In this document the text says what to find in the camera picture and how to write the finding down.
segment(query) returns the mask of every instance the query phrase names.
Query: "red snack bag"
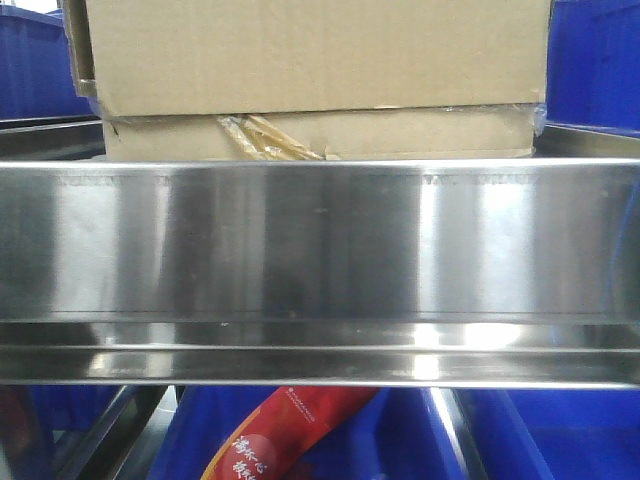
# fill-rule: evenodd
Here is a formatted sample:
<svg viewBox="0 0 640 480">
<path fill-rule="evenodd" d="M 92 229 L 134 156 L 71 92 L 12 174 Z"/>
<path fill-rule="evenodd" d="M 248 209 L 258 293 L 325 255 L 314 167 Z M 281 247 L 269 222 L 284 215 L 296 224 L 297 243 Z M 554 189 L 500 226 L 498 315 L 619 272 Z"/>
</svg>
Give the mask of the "red snack bag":
<svg viewBox="0 0 640 480">
<path fill-rule="evenodd" d="M 369 387 L 280 387 L 231 434 L 200 480 L 278 480 L 377 392 Z"/>
</svg>

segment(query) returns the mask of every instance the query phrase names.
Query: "torn cardboard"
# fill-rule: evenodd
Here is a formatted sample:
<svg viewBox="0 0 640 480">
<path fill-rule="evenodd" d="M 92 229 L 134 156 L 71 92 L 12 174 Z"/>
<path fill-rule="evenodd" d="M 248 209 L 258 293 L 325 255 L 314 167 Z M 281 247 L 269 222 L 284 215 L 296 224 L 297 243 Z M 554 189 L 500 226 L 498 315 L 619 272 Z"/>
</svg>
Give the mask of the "torn cardboard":
<svg viewBox="0 0 640 480">
<path fill-rule="evenodd" d="M 113 161 L 249 160 L 218 116 L 105 121 Z M 534 107 L 418 108 L 269 114 L 275 128 L 321 158 L 507 158 L 533 151 Z"/>
</svg>

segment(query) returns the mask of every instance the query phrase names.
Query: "cardboard box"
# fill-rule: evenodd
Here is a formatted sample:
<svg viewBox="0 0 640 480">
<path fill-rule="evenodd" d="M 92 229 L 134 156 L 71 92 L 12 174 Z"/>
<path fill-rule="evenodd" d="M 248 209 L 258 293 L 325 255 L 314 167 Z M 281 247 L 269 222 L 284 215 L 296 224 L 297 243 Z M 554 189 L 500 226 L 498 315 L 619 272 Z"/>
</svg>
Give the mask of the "cardboard box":
<svg viewBox="0 0 640 480">
<path fill-rule="evenodd" d="M 327 159 L 506 158 L 532 154 L 534 108 L 417 108 L 269 114 L 265 118 Z M 109 160 L 245 160 L 216 116 L 105 121 Z"/>
<path fill-rule="evenodd" d="M 78 90 L 95 80 L 108 117 L 544 101 L 550 0 L 65 8 Z"/>
</svg>

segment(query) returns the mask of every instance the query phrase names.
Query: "blue plastic crate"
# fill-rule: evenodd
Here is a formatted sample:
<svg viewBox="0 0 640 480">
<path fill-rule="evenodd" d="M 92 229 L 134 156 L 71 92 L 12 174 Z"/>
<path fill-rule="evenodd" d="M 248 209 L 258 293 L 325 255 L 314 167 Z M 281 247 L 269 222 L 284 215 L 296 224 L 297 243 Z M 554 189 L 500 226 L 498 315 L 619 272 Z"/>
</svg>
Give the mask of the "blue plastic crate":
<svg viewBox="0 0 640 480">
<path fill-rule="evenodd" d="M 496 480 L 637 480 L 640 391 L 461 393 Z"/>
<path fill-rule="evenodd" d="M 90 114 L 59 15 L 0 5 L 0 119 Z"/>
<path fill-rule="evenodd" d="M 549 119 L 640 130 L 639 32 L 640 0 L 556 0 Z"/>
<path fill-rule="evenodd" d="M 268 387 L 189 387 L 149 480 L 199 480 L 218 448 L 273 392 Z M 466 478 L 429 390 L 384 389 L 300 462 L 315 480 Z"/>
<path fill-rule="evenodd" d="M 34 385 L 30 390 L 45 431 L 86 431 L 102 414 L 118 387 Z"/>
</svg>

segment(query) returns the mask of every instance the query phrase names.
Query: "box flap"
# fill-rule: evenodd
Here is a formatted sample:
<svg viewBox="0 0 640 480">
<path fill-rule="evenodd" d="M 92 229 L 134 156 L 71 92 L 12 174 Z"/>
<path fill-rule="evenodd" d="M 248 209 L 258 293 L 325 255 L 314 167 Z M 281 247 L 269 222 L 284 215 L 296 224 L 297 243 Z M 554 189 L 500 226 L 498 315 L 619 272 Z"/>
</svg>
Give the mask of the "box flap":
<svg viewBox="0 0 640 480">
<path fill-rule="evenodd" d="M 86 0 L 112 116 L 534 103 L 549 0 Z"/>
</svg>

